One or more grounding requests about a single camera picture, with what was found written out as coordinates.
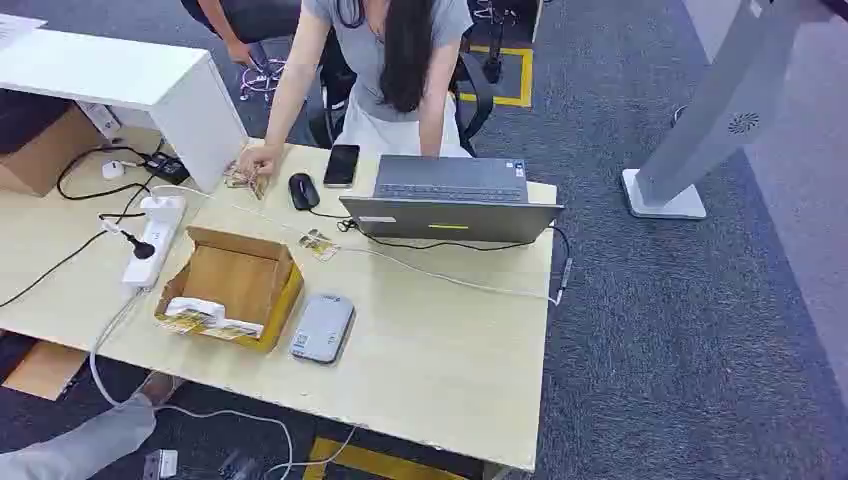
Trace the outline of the person's right hand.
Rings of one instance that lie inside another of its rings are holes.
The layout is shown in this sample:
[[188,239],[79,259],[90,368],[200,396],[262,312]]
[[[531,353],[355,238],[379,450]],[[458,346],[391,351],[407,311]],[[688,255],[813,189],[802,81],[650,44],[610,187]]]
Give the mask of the person's right hand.
[[246,148],[238,162],[238,171],[248,177],[268,177],[283,159],[285,142],[265,143]]

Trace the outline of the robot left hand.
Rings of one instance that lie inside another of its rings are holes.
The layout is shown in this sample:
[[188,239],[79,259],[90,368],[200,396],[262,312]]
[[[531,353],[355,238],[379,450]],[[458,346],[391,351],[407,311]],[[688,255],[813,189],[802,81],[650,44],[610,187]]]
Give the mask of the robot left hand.
[[164,405],[184,383],[181,377],[151,371],[136,392],[146,397],[152,406],[158,407]]

